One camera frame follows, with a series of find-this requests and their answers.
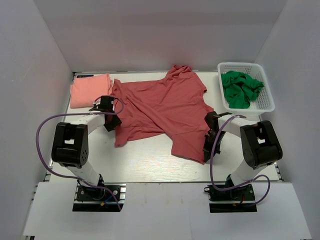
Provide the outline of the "red t-shirt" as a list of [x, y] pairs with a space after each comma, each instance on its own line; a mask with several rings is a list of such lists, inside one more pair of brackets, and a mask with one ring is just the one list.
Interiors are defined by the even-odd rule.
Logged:
[[114, 145], [166, 134], [172, 140], [172, 155], [204, 164], [203, 146], [209, 131], [205, 116], [214, 110], [204, 101], [206, 91], [187, 65], [173, 65], [159, 80], [115, 79], [112, 94], [123, 104], [115, 108], [122, 123], [115, 129]]

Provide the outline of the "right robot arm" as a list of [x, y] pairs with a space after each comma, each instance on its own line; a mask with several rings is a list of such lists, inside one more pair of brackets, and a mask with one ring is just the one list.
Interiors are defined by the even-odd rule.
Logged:
[[203, 145], [204, 161], [213, 165], [213, 157], [219, 154], [221, 142], [226, 133], [241, 139], [243, 161], [225, 182], [226, 195], [236, 200], [267, 166], [282, 159], [283, 150], [270, 121], [251, 121], [243, 115], [230, 112], [207, 113], [204, 120], [209, 127]]

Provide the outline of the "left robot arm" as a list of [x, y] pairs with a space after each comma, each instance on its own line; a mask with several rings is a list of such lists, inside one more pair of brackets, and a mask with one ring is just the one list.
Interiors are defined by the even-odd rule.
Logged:
[[89, 162], [89, 134], [100, 127], [113, 131], [122, 121], [118, 114], [124, 110], [122, 99], [104, 95], [93, 103], [89, 112], [77, 120], [56, 125], [51, 159], [72, 172], [73, 177], [88, 186], [88, 193], [99, 200], [105, 196], [103, 177]]

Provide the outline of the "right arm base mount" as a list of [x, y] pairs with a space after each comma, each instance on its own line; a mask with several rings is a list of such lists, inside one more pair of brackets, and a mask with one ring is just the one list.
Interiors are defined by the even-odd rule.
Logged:
[[256, 198], [251, 184], [229, 191], [218, 191], [212, 185], [203, 191], [208, 194], [210, 213], [256, 213]]

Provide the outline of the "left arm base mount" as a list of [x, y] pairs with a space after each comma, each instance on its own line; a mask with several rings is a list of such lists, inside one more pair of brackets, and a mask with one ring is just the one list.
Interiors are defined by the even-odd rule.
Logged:
[[[120, 207], [125, 203], [126, 184], [112, 183], [105, 184], [105, 187], [112, 191], [116, 197]], [[85, 185], [77, 184], [74, 201], [73, 212], [93, 212], [93, 213], [108, 213], [120, 212], [118, 205], [112, 194], [104, 189], [91, 188]]]

